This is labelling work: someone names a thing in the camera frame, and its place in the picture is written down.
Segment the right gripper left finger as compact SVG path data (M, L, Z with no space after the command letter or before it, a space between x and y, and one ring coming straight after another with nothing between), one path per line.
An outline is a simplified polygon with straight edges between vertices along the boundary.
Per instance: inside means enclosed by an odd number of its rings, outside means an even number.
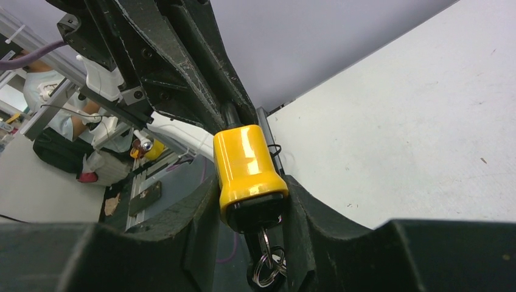
M2 291L211 291L219 183L125 233L98 223L1 225Z

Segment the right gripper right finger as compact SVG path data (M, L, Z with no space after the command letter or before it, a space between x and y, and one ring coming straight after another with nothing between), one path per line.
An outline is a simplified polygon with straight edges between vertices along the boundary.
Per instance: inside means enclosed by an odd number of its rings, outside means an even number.
M290 291L515 290L513 223L396 219L369 229L284 179Z

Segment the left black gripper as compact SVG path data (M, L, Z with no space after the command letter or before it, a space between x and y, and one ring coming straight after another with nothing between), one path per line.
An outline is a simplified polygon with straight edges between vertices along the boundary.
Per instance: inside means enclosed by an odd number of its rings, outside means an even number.
M66 13L57 24L63 40L84 58L80 92L121 121L141 130L153 121L152 107L215 134L226 126L221 106L232 104L244 125L258 124L210 1L57 1L56 8Z

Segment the yellow padlock key bunch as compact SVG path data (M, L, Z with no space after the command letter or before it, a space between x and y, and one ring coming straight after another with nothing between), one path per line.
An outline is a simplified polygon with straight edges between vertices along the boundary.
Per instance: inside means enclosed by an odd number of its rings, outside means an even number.
M264 228L245 234L245 240L250 254L246 278L251 290L281 291L287 275L283 247L273 245L274 241Z

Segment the yellow padlock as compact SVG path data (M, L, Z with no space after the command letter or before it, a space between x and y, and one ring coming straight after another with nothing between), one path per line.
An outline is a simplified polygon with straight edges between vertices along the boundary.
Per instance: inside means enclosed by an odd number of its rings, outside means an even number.
M244 125L231 103L223 105L222 114L228 128L214 135L221 219L241 234L268 229L284 211L287 184L274 167L262 128Z

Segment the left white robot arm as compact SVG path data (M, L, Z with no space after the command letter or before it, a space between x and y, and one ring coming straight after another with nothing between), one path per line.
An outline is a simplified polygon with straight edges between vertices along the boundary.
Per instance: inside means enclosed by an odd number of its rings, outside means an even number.
M258 122L209 1L53 1L86 68L81 94L159 141L213 157L213 137Z

